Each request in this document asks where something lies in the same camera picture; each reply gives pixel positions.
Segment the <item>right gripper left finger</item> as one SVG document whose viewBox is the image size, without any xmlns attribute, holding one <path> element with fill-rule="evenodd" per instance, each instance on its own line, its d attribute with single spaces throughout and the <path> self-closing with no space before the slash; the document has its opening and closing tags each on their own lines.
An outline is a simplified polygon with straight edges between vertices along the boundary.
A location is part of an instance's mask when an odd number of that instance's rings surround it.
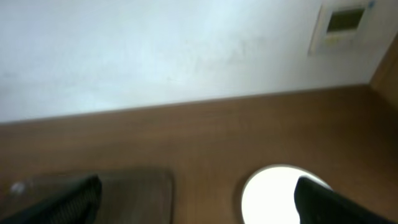
<svg viewBox="0 0 398 224">
<path fill-rule="evenodd" d="M 91 224 L 95 222 L 101 200 L 102 182 L 92 175 L 1 220 L 1 224 Z"/>
</svg>

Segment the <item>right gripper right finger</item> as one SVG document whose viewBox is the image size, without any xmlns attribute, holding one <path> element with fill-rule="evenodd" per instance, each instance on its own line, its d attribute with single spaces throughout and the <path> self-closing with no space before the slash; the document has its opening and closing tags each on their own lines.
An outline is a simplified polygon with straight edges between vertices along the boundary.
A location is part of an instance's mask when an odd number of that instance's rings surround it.
<svg viewBox="0 0 398 224">
<path fill-rule="evenodd" d="M 294 202 L 301 224 L 394 224 L 307 177 L 298 179 Z"/>
</svg>

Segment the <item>white plate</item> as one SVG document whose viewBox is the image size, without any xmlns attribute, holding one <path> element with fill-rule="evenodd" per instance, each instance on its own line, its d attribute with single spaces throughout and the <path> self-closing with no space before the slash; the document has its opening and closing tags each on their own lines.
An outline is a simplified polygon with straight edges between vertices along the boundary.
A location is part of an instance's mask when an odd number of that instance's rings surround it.
<svg viewBox="0 0 398 224">
<path fill-rule="evenodd" d="M 315 174 L 296 166 L 276 164 L 263 167 L 246 181 L 241 197 L 245 224 L 300 224 L 294 191 L 300 177 L 323 187 L 330 186 Z"/>
</svg>

